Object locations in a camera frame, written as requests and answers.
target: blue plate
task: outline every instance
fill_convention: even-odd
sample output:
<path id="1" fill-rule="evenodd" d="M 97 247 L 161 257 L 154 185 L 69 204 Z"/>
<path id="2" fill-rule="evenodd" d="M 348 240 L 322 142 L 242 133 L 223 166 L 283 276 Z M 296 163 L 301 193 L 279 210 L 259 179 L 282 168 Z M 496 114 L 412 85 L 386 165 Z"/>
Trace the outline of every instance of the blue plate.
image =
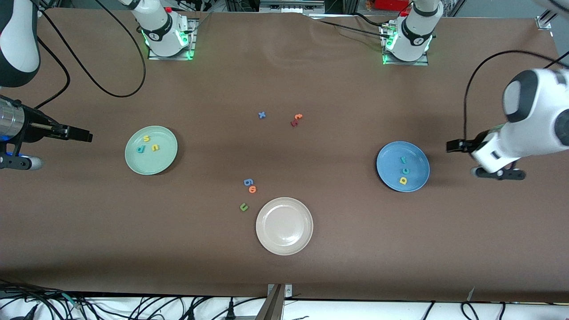
<path id="1" fill-rule="evenodd" d="M 427 183 L 431 172 L 425 153 L 405 141 L 395 141 L 383 147 L 377 156 L 376 165 L 377 173 L 385 184 L 400 192 L 419 190 Z M 406 184 L 400 182 L 401 178 L 407 180 Z"/>

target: white floor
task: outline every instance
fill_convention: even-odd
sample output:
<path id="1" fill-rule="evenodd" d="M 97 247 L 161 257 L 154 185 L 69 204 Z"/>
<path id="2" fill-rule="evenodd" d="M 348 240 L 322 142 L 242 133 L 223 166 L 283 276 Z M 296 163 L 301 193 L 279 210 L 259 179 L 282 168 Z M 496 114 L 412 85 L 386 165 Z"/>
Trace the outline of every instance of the white floor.
<path id="1" fill-rule="evenodd" d="M 156 308 L 162 306 L 174 298 L 165 298 L 145 310 L 139 319 L 146 320 Z M 236 298 L 235 303 L 246 298 Z M 140 302 L 140 298 L 93 298 L 91 302 L 107 309 L 108 311 L 130 315 L 132 310 Z M 164 316 L 163 320 L 178 320 L 183 311 L 187 310 L 192 298 L 183 298 L 184 303 L 175 301 L 164 307 L 159 314 Z M 9 300 L 0 300 L 3 306 Z M 264 300 L 255 300 L 235 307 L 237 316 L 256 315 L 261 308 Z M 213 298 L 202 303 L 196 308 L 196 320 L 213 320 L 212 318 L 225 310 L 228 306 L 229 298 Z M 0 310 L 1 319 L 12 319 L 26 315 L 34 306 L 35 302 L 15 301 Z M 308 316 L 307 320 L 421 320 L 429 306 L 429 302 L 347 302 L 347 301 L 286 301 L 283 313 L 283 320 L 298 320 Z M 480 320 L 497 320 L 502 306 L 498 303 L 473 303 Z M 65 318 L 65 311 L 61 306 L 58 308 Z M 96 317 L 87 313 L 89 320 L 96 320 Z M 467 307 L 467 314 L 474 319 L 473 314 Z M 74 319 L 84 319 L 81 313 L 74 309 L 72 311 Z M 120 317 L 99 312 L 102 320 L 120 320 Z M 503 320 L 566 320 L 569 317 L 569 306 L 551 305 L 527 305 L 527 304 L 508 304 L 504 312 Z M 40 304 L 34 320 L 51 320 L 48 309 Z M 466 318 L 460 310 L 460 303 L 436 303 L 428 315 L 428 320 L 461 320 Z"/>

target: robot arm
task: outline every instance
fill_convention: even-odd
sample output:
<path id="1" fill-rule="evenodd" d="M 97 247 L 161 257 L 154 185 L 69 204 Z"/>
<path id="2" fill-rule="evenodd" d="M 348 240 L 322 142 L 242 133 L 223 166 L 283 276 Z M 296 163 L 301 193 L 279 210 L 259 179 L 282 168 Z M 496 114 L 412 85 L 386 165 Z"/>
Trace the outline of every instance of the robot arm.
<path id="1" fill-rule="evenodd" d="M 415 61 L 427 51 L 432 32 L 443 15 L 440 0 L 416 0 L 411 3 L 411 12 L 390 22 L 395 25 L 395 36 L 386 46 L 397 59 Z"/>
<path id="2" fill-rule="evenodd" d="M 505 167 L 522 157 L 569 149 L 569 71 L 522 71 L 504 90 L 502 105 L 505 124 L 474 140 L 447 143 L 447 152 L 472 154 L 481 166 L 475 176 L 521 180 L 523 171 Z"/>
<path id="3" fill-rule="evenodd" d="M 20 87 L 38 72 L 37 20 L 30 0 L 0 1 L 0 87 Z"/>
<path id="4" fill-rule="evenodd" d="M 33 0 L 0 0 L 0 87 L 20 87 L 36 75 L 40 65 L 36 35 L 38 7 Z M 160 0 L 120 0 L 135 15 L 143 35 L 158 56 L 172 56 L 188 47 L 188 20 Z M 43 112 L 0 96 L 0 169 L 37 170 L 43 161 L 21 155 L 24 142 L 43 137 L 91 142 L 87 130 L 62 125 Z M 7 145 L 14 145 L 9 153 Z"/>
<path id="5" fill-rule="evenodd" d="M 136 17 L 147 45 L 162 57 L 170 57 L 188 46 L 188 18 L 162 7 L 160 0 L 119 0 Z"/>

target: plate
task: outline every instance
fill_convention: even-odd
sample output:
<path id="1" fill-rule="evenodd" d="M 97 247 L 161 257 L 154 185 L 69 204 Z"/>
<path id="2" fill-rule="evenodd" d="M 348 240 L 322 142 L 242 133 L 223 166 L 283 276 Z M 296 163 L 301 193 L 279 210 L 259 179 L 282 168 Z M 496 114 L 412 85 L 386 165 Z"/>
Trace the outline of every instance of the plate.
<path id="1" fill-rule="evenodd" d="M 163 126 L 148 126 L 138 130 L 126 143 L 126 164 L 134 172 L 142 175 L 161 173 L 166 170 L 178 153 L 178 141 L 172 131 Z"/>
<path id="2" fill-rule="evenodd" d="M 257 237 L 270 252 L 289 256 L 310 241 L 313 231 L 308 208 L 293 198 L 276 198 L 264 205 L 257 216 Z"/>
<path id="3" fill-rule="evenodd" d="M 401 157 L 405 158 L 406 163 L 403 163 Z M 395 141 L 384 146 L 377 156 L 376 166 L 383 182 L 400 192 L 419 190 L 427 183 L 431 173 L 425 153 L 405 141 Z M 406 179 L 406 184 L 400 182 L 401 178 Z"/>

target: green plate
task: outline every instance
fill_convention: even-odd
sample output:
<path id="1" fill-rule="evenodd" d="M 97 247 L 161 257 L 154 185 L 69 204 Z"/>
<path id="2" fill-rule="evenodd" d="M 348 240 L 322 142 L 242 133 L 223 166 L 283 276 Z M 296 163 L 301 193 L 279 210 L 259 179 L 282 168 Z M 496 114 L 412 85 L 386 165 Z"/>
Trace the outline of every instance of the green plate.
<path id="1" fill-rule="evenodd" d="M 126 164 L 134 172 L 143 175 L 161 173 L 166 170 L 178 153 L 178 141 L 172 131 L 163 126 L 148 126 L 138 130 L 126 143 Z"/>

